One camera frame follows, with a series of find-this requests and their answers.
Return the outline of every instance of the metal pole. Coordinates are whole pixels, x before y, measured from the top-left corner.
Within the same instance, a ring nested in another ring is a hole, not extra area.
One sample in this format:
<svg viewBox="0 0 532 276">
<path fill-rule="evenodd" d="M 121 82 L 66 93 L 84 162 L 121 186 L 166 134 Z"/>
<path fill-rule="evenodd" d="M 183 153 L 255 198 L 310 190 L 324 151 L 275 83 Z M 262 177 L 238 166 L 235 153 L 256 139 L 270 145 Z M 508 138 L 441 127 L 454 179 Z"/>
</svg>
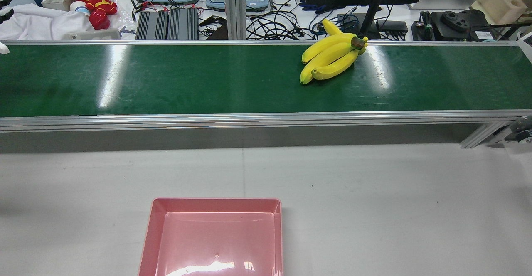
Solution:
<svg viewBox="0 0 532 276">
<path fill-rule="evenodd" d="M 367 35 L 367 32 L 369 31 L 369 28 L 371 26 L 371 23 L 373 22 L 375 18 L 375 14 L 378 11 L 380 2 L 382 0 L 371 0 L 371 4 L 369 5 L 369 9 L 367 9 L 366 16 L 364 18 L 364 22 L 362 23 L 360 27 L 360 33 L 362 35 Z"/>
<path fill-rule="evenodd" d="M 229 40 L 246 39 L 246 0 L 225 0 Z"/>
</svg>

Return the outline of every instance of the white cloth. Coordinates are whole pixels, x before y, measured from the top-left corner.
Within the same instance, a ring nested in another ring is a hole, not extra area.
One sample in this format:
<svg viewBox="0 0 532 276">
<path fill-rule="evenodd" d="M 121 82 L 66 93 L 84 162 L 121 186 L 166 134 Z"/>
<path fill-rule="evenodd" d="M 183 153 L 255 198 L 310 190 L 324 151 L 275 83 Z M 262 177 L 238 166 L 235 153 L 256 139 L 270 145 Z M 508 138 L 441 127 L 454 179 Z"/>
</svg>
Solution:
<svg viewBox="0 0 532 276">
<path fill-rule="evenodd" d="M 68 33 L 94 30 L 80 12 L 46 9 L 37 5 L 13 7 L 15 14 L 0 24 L 2 40 L 64 40 Z"/>
</svg>

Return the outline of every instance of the banana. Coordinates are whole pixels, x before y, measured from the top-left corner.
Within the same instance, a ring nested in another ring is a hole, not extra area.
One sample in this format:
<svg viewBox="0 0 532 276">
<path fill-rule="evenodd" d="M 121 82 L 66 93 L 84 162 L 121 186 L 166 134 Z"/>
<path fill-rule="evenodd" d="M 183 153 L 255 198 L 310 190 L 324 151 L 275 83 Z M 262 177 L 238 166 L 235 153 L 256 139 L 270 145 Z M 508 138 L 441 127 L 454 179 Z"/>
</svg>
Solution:
<svg viewBox="0 0 532 276">
<path fill-rule="evenodd" d="M 342 58 L 327 66 L 314 68 L 312 70 L 312 77 L 314 79 L 330 79 L 331 77 L 335 77 L 348 69 L 357 60 L 358 56 L 359 51 L 350 51 Z"/>
<path fill-rule="evenodd" d="M 335 60 L 342 58 L 352 50 L 353 47 L 351 46 L 351 43 L 340 42 L 319 53 L 310 62 L 308 62 L 305 68 L 301 71 L 300 83 L 304 85 L 312 81 L 312 70 L 314 70 L 314 68 L 327 66 Z"/>
<path fill-rule="evenodd" d="M 365 43 L 364 43 L 364 47 L 363 47 L 363 48 L 360 50 L 360 52 L 359 52 L 359 56 L 360 56 L 361 54 L 365 53 L 365 48 L 367 47 L 367 40 L 368 40 L 368 38 L 367 38 L 366 36 L 364 36 L 364 38 L 363 38 L 362 40 L 365 41 Z"/>
<path fill-rule="evenodd" d="M 310 62 L 315 56 L 317 56 L 319 53 L 324 51 L 325 49 L 332 47 L 335 44 L 338 43 L 351 43 L 351 39 L 355 34 L 351 33 L 342 33 L 342 34 L 336 34 L 329 37 L 325 37 L 324 39 L 321 39 L 320 41 L 314 43 L 311 45 L 306 51 L 303 52 L 301 56 L 301 62 L 303 64 L 306 64 Z"/>
<path fill-rule="evenodd" d="M 321 21 L 321 24 L 323 24 L 325 32 L 327 32 L 327 34 L 329 35 L 342 34 L 342 31 L 337 26 L 335 26 L 335 24 L 330 22 L 327 18 L 324 18 Z"/>
</svg>

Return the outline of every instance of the table surface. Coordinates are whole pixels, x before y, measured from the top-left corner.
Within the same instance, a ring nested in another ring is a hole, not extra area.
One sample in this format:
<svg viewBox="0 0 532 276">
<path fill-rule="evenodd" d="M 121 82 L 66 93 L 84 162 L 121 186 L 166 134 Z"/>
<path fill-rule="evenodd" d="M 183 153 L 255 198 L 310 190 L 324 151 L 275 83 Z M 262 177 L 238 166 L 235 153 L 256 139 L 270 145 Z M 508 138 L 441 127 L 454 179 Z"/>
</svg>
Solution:
<svg viewBox="0 0 532 276">
<path fill-rule="evenodd" d="M 306 45 L 9 47 L 0 117 L 532 109 L 532 64 L 508 45 L 371 45 L 306 86 Z"/>
<path fill-rule="evenodd" d="M 287 1 L 290 4 L 290 6 L 283 7 L 283 10 L 290 10 L 290 9 L 294 8 L 292 12 L 298 17 L 298 22 L 299 22 L 300 26 L 303 27 L 303 28 L 307 28 L 309 26 L 311 20 L 315 17 L 315 13 L 313 11 L 302 11 L 302 7 L 297 7 L 297 4 L 298 4 L 299 1 L 295 2 L 294 0 L 291 0 L 291 1 L 289 1 L 289 0 L 274 0 L 274 2 L 280 3 L 280 4 L 285 3 Z M 205 7 L 205 0 L 199 1 L 196 5 L 198 7 Z M 118 7 L 125 10 L 125 15 L 127 17 L 129 17 L 129 15 L 131 14 L 131 11 L 133 10 L 133 6 L 131 5 L 131 0 L 118 0 Z M 346 7 L 345 9 L 335 10 L 329 16 L 329 18 L 336 17 L 338 14 L 347 13 L 352 8 L 353 7 Z M 358 9 L 355 11 L 355 13 L 363 13 L 363 14 L 365 14 L 367 12 L 367 8 L 368 7 L 358 7 Z M 453 9 L 453 10 L 456 11 L 456 12 L 459 12 L 459 11 L 462 11 L 463 9 Z M 411 9 L 408 8 L 407 5 L 394 5 L 393 6 L 393 11 L 391 13 L 391 16 L 389 17 L 389 20 L 404 21 L 404 22 L 406 22 L 406 25 L 408 26 L 408 28 L 410 28 L 410 26 L 412 25 L 412 22 L 414 22 L 415 20 L 418 20 L 419 13 L 420 13 L 420 10 L 411 10 Z M 325 16 L 327 16 L 327 14 L 328 13 L 324 13 L 324 14 L 318 16 L 315 19 L 314 23 L 318 22 L 319 20 L 321 20 L 323 18 L 325 18 Z M 205 10 L 201 14 L 200 18 L 206 19 L 206 18 L 209 18 L 212 15 L 226 17 L 226 14 L 224 12 L 218 12 L 218 11 L 213 11 L 213 10 Z M 386 10 L 386 7 L 383 6 L 383 10 L 376 14 L 376 18 L 385 17 L 387 15 L 388 15 L 388 11 Z M 282 18 L 277 17 L 276 20 L 278 22 L 280 22 L 280 23 L 290 25 L 290 23 L 287 20 L 284 20 Z M 407 33 L 406 40 L 407 41 L 412 41 L 411 32 Z"/>
</svg>

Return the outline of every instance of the power adapter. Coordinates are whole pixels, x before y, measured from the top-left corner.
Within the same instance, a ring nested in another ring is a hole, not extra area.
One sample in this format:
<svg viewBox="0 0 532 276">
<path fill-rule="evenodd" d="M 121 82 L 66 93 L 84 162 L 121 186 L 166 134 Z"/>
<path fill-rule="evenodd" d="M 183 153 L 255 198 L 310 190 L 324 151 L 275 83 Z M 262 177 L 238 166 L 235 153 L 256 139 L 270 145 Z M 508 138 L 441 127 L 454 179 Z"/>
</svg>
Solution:
<svg viewBox="0 0 532 276">
<path fill-rule="evenodd" d="M 379 32 L 384 32 L 387 34 L 398 33 L 404 36 L 408 33 L 406 22 L 397 22 L 395 20 L 388 20 L 386 22 L 384 22 L 384 20 L 378 20 L 377 28 Z"/>
</svg>

